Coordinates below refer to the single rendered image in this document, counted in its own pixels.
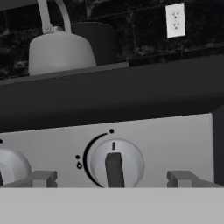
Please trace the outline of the silver stove knob black grip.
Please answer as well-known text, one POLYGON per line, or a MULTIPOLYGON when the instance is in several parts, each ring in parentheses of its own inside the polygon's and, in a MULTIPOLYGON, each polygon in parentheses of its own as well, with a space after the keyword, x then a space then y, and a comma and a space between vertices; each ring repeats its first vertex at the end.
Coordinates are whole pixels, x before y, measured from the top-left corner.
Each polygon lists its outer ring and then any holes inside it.
POLYGON ((144 176, 144 157, 132 142, 109 139, 92 152, 90 171, 102 187, 136 187, 144 176))
POLYGON ((5 185, 27 178, 31 165, 24 154, 17 150, 0 148, 0 174, 5 185))

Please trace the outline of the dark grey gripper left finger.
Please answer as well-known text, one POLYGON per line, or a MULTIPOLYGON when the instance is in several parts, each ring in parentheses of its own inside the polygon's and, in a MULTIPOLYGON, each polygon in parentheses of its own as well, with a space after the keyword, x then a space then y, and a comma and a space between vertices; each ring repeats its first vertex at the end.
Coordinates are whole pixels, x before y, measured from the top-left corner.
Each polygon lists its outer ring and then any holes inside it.
POLYGON ((57 187, 57 177, 58 174, 56 171, 34 171, 27 178, 9 183, 7 185, 4 185, 4 187, 57 187))

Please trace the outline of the white wall socket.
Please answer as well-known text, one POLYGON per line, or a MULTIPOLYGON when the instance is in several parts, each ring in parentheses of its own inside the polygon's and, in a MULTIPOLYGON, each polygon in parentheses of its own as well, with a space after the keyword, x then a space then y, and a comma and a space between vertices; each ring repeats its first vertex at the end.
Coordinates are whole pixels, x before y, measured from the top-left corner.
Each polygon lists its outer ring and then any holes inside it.
POLYGON ((165 6, 167 38, 186 35, 185 4, 176 3, 165 6))

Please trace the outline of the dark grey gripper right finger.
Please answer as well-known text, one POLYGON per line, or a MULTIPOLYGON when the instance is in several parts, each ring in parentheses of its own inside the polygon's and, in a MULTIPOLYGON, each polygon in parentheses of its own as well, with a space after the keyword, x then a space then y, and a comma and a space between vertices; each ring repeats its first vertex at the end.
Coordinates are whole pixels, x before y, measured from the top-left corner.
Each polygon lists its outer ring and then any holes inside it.
POLYGON ((168 171, 168 187, 221 187, 221 185, 204 180, 191 171, 168 171))

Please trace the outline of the stove with silver front panel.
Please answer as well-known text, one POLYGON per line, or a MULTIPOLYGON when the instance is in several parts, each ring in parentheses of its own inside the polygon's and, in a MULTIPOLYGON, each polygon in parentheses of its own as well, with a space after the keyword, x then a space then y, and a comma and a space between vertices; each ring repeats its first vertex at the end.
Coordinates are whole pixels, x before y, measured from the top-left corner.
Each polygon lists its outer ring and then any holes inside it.
POLYGON ((166 186, 189 171, 224 186, 224 55, 148 66, 116 65, 0 85, 0 148, 59 187, 102 187, 92 152, 121 138, 143 154, 137 187, 166 186))

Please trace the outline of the grey metal kettle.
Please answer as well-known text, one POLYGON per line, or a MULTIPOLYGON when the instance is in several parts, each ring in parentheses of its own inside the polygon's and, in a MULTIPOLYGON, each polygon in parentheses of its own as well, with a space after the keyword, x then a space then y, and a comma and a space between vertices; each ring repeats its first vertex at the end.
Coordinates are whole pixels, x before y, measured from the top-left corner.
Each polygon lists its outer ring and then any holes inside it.
POLYGON ((63 0, 54 0, 59 6, 64 31, 50 21, 46 0, 37 0, 43 34, 30 43, 28 73, 30 76, 51 74, 74 69, 96 67, 90 43, 73 34, 70 17, 63 0))

